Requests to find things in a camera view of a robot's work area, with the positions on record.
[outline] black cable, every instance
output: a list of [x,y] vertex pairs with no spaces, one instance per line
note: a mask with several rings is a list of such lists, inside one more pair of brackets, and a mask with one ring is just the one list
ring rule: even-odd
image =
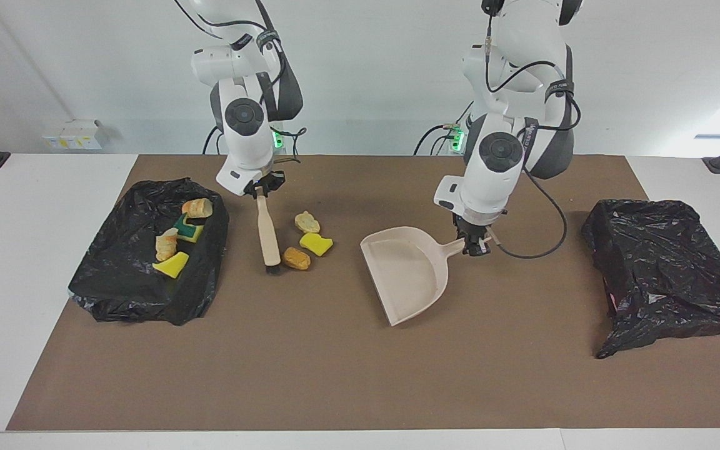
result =
[[443,141],[443,143],[446,143],[446,141],[451,139],[451,134],[447,134],[446,136],[438,136],[437,139],[435,139],[435,142],[432,143],[432,149],[429,150],[429,156],[435,155],[435,146],[437,146],[439,142]]
[[454,123],[460,123],[460,120],[463,120],[463,117],[466,117],[466,113],[468,113],[469,110],[471,110],[471,106],[474,105],[474,102],[471,102],[466,106],[465,110],[460,114],[460,117],[457,118],[457,120],[454,121]]
[[263,2],[260,0],[254,0],[254,2],[257,4],[257,9],[260,10],[263,23],[265,23],[271,31],[277,31],[277,29],[274,28],[274,23],[271,23],[271,16],[269,16],[268,11],[266,10],[266,5],[263,5]]
[[302,161],[299,159],[299,151],[296,146],[298,143],[298,140],[300,137],[302,137],[303,134],[305,134],[308,131],[308,128],[303,126],[302,128],[299,128],[299,131],[296,133],[289,133],[288,131],[280,131],[274,128],[274,126],[271,126],[271,131],[274,131],[274,133],[279,134],[280,136],[287,136],[289,138],[294,139],[294,149],[292,151],[294,152],[293,157],[283,157],[282,159],[277,159],[274,161],[274,164],[282,164],[282,163],[298,163],[301,164]]
[[211,140],[213,134],[218,130],[218,126],[214,126],[211,130],[211,133],[207,135],[207,139],[205,139],[205,145],[202,147],[202,154],[208,154],[208,145],[209,140]]
[[225,26],[234,26],[234,25],[253,25],[257,26],[257,28],[262,29],[263,31],[268,31],[268,28],[266,28],[263,25],[260,25],[257,22],[252,22],[251,20],[231,20],[229,22],[208,22],[208,20],[205,17],[202,17],[202,15],[199,15],[199,18],[202,19],[202,22],[206,23],[210,26],[216,26],[217,28],[225,28]]
[[529,173],[529,171],[527,171],[526,169],[524,169],[524,173],[529,178],[529,181],[531,181],[532,184],[535,185],[535,188],[537,188],[538,191],[540,191],[542,194],[544,194],[544,196],[546,196],[546,199],[549,199],[549,202],[552,203],[552,206],[560,214],[560,219],[562,219],[562,237],[560,238],[560,241],[557,242],[557,244],[551,248],[551,250],[544,251],[541,254],[532,254],[532,256],[524,256],[523,254],[512,253],[512,251],[509,251],[508,249],[506,249],[504,247],[504,245],[502,245],[502,243],[498,241],[496,236],[493,236],[493,237],[494,237],[494,242],[496,243],[496,247],[499,247],[499,250],[503,251],[503,253],[505,253],[505,254],[508,254],[508,256],[512,256],[512,257],[518,258],[518,259],[538,259],[538,258],[543,258],[544,256],[549,256],[549,254],[555,253],[555,251],[557,251],[558,248],[560,248],[563,245],[563,242],[566,242],[566,236],[568,236],[568,219],[566,219],[566,214],[563,213],[563,209],[560,208],[560,205],[558,205],[558,203],[556,201],[554,201],[552,196],[550,196],[549,193],[546,192],[546,190],[543,189],[543,187],[541,187],[540,184],[538,184],[538,182],[535,180],[535,178],[532,177],[532,174]]
[[212,38],[222,39],[222,37],[218,37],[217,35],[212,34],[211,32],[209,32],[209,31],[207,31],[206,29],[202,28],[202,26],[199,25],[199,24],[194,20],[194,18],[191,17],[190,14],[188,14],[188,11],[185,11],[185,8],[183,8],[183,6],[180,5],[179,0],[174,0],[174,3],[177,4],[177,6],[179,7],[180,11],[182,11],[183,14],[185,14],[186,17],[188,17],[188,20],[190,20],[191,23],[193,23],[198,29],[200,29],[200,30],[202,31],[202,33],[205,33],[205,34],[207,34],[208,36],[211,36]]
[[583,120],[583,112],[580,110],[579,105],[577,105],[577,101],[574,100],[574,95],[571,94],[571,92],[566,92],[566,102],[571,103],[571,106],[574,106],[574,110],[577,111],[577,120],[569,126],[538,125],[537,126],[538,130],[571,131],[571,130],[574,130],[574,128],[577,128],[577,125],[579,125],[580,120]]
[[443,128],[443,125],[436,125],[436,126],[433,126],[432,128],[429,128],[429,130],[426,131],[426,133],[424,133],[424,136],[421,137],[421,140],[418,141],[418,145],[415,146],[415,151],[412,152],[412,156],[417,156],[418,149],[421,148],[421,144],[424,143],[424,141],[426,140],[426,137],[428,137],[434,131],[441,130],[442,128]]
[[508,79],[505,80],[505,82],[503,82],[502,84],[500,84],[496,89],[492,89],[491,88],[491,77],[489,76],[489,74],[491,73],[491,64],[486,64],[485,65],[485,83],[486,83],[486,85],[488,85],[488,91],[490,91],[491,94],[496,94],[498,91],[502,91],[502,88],[504,86],[507,86],[509,82],[511,82],[514,78],[518,77],[518,75],[520,75],[523,71],[525,71],[526,69],[529,69],[529,68],[534,68],[535,66],[552,66],[552,68],[557,67],[556,64],[554,64],[553,62],[549,62],[549,61],[530,62],[526,66],[523,66],[520,69],[518,69],[517,71],[515,71],[514,74],[509,76]]

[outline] tabletop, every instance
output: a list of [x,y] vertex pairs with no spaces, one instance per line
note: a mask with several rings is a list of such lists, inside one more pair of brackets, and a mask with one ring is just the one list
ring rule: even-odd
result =
[[[7,282],[0,276],[0,448],[65,448],[71,442],[77,448],[191,442],[204,448],[720,447],[720,430],[3,433],[68,300],[66,286],[81,254],[134,162],[135,156],[17,154],[0,170],[0,274],[7,273]],[[650,199],[680,199],[697,209],[720,248],[720,177],[698,160],[630,157],[629,163]],[[80,203],[84,214],[68,217],[71,205]],[[51,227],[52,218],[64,218],[62,227]]]

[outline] yellow sponge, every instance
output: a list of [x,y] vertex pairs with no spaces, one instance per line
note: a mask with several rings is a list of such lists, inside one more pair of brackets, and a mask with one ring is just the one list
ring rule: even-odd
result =
[[152,264],[152,267],[160,271],[161,273],[167,274],[173,279],[177,279],[179,273],[183,271],[185,265],[188,264],[188,253],[180,251],[169,259],[163,262]]
[[316,256],[324,256],[327,250],[332,248],[332,239],[321,237],[320,234],[307,233],[299,240],[299,245],[312,251]]

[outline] sponge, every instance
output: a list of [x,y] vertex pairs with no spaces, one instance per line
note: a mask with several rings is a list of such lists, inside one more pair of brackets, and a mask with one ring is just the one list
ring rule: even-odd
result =
[[324,256],[327,250],[332,248],[332,239],[321,237],[320,234],[307,233],[299,240],[299,245],[312,251],[316,256]]
[[174,228],[177,229],[177,239],[183,241],[196,243],[199,237],[202,236],[202,230],[205,229],[204,225],[191,225],[188,223],[188,214],[183,214],[182,217],[177,219],[177,223],[174,223]]
[[152,264],[152,267],[173,279],[177,279],[186,264],[188,264],[188,253],[180,251],[163,262]]

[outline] wooden brush handle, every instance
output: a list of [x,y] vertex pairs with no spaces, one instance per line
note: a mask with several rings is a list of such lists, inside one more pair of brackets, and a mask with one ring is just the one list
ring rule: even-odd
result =
[[263,189],[257,189],[257,233],[260,234],[260,248],[262,259],[266,267],[278,266],[282,262],[279,256],[279,245],[277,244],[277,231],[274,230],[274,221],[268,213],[266,197],[263,196]]

